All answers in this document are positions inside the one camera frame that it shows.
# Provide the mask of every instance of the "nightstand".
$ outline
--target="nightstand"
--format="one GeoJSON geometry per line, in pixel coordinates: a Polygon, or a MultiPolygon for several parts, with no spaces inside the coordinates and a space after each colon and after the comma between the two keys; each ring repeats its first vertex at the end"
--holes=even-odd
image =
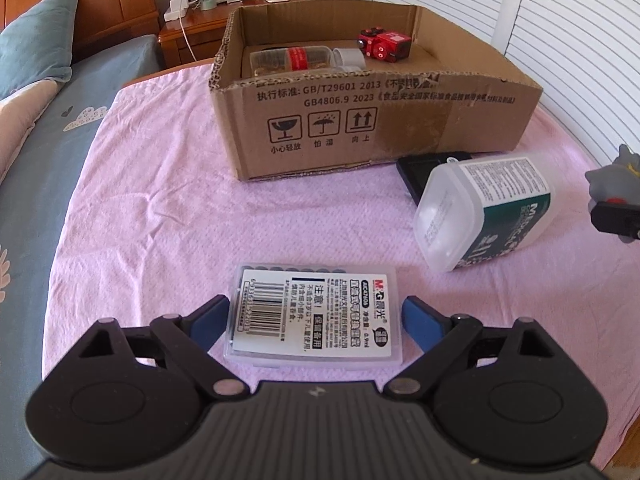
{"type": "MultiPolygon", "coordinates": [[[[234,10],[241,6],[262,4],[265,3],[261,0],[244,0],[236,4],[218,4],[211,10],[189,9],[182,19],[182,26],[198,60],[214,57],[218,53],[225,33],[226,20],[234,10]]],[[[193,57],[182,35],[179,20],[165,23],[158,35],[158,40],[167,68],[193,62],[193,57]]]]}

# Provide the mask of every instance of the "teal pillow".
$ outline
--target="teal pillow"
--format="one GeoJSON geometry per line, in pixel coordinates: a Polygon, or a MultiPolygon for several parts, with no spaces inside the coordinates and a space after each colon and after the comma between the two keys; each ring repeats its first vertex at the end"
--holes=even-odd
{"type": "Polygon", "coordinates": [[[78,0],[42,0],[0,32],[0,100],[40,81],[71,79],[78,0]]]}

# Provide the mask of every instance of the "bed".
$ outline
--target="bed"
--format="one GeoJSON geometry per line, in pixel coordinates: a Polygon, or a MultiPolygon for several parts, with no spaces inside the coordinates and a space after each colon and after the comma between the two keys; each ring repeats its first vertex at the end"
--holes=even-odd
{"type": "MultiPolygon", "coordinates": [[[[0,0],[0,30],[40,0],[0,0]]],[[[0,478],[40,458],[24,405],[41,380],[50,266],[66,208],[100,120],[118,90],[158,72],[154,0],[79,0],[72,79],[49,104],[0,185],[0,255],[10,262],[0,303],[0,478]]]]}
{"type": "MultiPolygon", "coordinates": [[[[401,298],[418,295],[444,314],[495,326],[535,316],[606,398],[609,425],[594,463],[609,461],[640,411],[640,251],[591,226],[583,173],[592,162],[555,121],[537,110],[518,149],[543,150],[566,168],[570,192],[558,219],[526,250],[442,276],[418,252],[415,205],[393,166],[238,182],[207,97],[209,72],[200,64],[129,86],[101,124],[50,276],[44,374],[95,319],[137,326],[186,314],[228,294],[241,262],[392,264],[401,298]],[[166,102],[180,107],[168,112],[166,102]],[[546,287],[523,278],[532,274],[546,287]]],[[[220,340],[211,354],[222,360],[222,349],[220,340]]],[[[418,354],[405,338],[404,365],[418,354]]],[[[398,371],[226,365],[252,387],[261,379],[382,384],[398,371]]]]}

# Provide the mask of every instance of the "cardboard box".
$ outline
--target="cardboard box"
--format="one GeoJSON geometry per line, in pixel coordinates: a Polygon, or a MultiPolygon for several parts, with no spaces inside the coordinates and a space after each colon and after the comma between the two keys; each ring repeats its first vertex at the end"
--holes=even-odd
{"type": "Polygon", "coordinates": [[[238,178],[388,162],[427,152],[501,152],[520,140],[542,88],[497,50],[423,7],[361,0],[247,6],[230,17],[209,86],[238,178]],[[367,71],[259,82],[267,46],[357,48],[361,29],[411,36],[408,59],[367,71]]]}

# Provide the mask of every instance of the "green label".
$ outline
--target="green label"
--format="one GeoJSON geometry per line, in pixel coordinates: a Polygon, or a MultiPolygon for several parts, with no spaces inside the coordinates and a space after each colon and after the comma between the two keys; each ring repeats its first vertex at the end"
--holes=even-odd
{"type": "Polygon", "coordinates": [[[549,193],[484,208],[484,224],[478,238],[456,268],[478,264],[510,253],[524,240],[549,209],[549,193]]]}

